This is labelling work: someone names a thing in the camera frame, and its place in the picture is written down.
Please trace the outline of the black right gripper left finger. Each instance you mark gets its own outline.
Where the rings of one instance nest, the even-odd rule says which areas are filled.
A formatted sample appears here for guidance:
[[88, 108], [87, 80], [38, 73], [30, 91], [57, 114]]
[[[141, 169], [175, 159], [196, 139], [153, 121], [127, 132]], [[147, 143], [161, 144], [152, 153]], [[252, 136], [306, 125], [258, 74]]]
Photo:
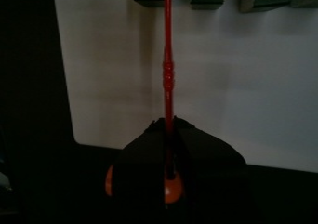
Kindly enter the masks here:
[[163, 224], [164, 119], [120, 151], [112, 173], [113, 224]]

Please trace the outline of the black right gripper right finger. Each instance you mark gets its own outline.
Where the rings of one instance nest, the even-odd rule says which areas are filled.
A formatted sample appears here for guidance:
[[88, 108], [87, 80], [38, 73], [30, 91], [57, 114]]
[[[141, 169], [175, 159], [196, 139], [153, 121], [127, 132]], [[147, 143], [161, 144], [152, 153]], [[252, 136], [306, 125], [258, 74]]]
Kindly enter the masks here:
[[173, 119], [188, 224], [259, 224], [246, 161], [223, 140]]

